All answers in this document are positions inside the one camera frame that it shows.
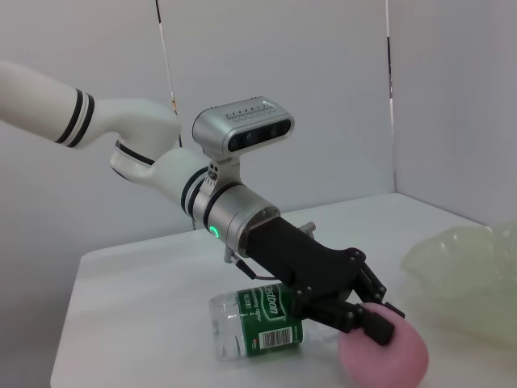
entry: green label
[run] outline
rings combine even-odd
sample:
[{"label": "green label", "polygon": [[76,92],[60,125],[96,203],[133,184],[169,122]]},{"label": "green label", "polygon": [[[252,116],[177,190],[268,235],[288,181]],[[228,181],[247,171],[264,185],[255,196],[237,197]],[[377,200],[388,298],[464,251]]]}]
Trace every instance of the green label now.
[{"label": "green label", "polygon": [[291,291],[282,284],[237,292],[244,343],[248,356],[299,344],[301,320],[289,316]]}]

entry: white backdrop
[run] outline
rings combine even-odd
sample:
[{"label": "white backdrop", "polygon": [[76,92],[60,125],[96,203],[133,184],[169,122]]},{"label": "white backdrop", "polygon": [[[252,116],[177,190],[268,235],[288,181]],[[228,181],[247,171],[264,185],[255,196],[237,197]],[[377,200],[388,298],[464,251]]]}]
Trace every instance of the white backdrop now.
[{"label": "white backdrop", "polygon": [[282,210],[391,192],[385,0],[160,0],[178,113],[264,95],[294,115],[287,141],[242,157]]},{"label": "white backdrop", "polygon": [[[152,0],[4,0],[0,59],[100,99],[170,106],[155,10]],[[190,229],[177,206],[111,170],[114,144],[69,150],[0,122],[1,387],[48,387],[82,255]]]},{"label": "white backdrop", "polygon": [[517,2],[389,3],[399,191],[517,219]]}]

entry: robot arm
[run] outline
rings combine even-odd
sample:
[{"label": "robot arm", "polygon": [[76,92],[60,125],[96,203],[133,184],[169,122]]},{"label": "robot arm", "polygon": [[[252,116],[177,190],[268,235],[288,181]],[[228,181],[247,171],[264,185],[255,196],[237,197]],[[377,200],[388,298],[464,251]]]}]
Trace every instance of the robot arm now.
[{"label": "robot arm", "polygon": [[156,188],[226,245],[225,261],[251,278],[250,257],[293,292],[291,313],[343,332],[362,327],[386,345],[394,326],[347,302],[383,304],[386,288],[366,265],[365,254],[334,251],[299,230],[240,177],[240,156],[288,137],[293,117],[279,104],[256,97],[202,112],[192,127],[205,158],[172,149],[181,132],[176,115],[139,99],[96,100],[18,65],[0,62],[0,120],[70,148],[107,132],[120,135],[111,167],[123,178]]},{"label": "robot arm", "polygon": [[180,205],[187,181],[208,160],[175,149],[182,125],[169,109],[143,99],[95,99],[61,82],[0,61],[0,120],[69,148],[105,133],[120,135],[111,157],[117,174],[155,187]]}]

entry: pink sponge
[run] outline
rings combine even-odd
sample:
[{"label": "pink sponge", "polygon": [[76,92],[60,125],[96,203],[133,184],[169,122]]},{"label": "pink sponge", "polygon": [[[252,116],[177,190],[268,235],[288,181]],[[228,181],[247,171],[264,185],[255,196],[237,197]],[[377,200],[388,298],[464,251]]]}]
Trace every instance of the pink sponge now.
[{"label": "pink sponge", "polygon": [[429,365],[429,353],[422,337],[401,316],[374,303],[364,307],[395,325],[388,346],[382,347],[362,330],[339,336],[339,359],[362,388],[415,388]]}]

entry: plastic water bottle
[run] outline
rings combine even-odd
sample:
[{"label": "plastic water bottle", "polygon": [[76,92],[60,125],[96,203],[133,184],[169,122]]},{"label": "plastic water bottle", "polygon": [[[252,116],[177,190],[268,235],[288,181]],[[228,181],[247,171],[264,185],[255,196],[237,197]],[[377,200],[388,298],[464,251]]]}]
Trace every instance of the plastic water bottle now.
[{"label": "plastic water bottle", "polygon": [[282,284],[223,293],[210,300],[216,354],[222,360],[258,356],[335,335],[314,321],[289,316],[291,291]]}]

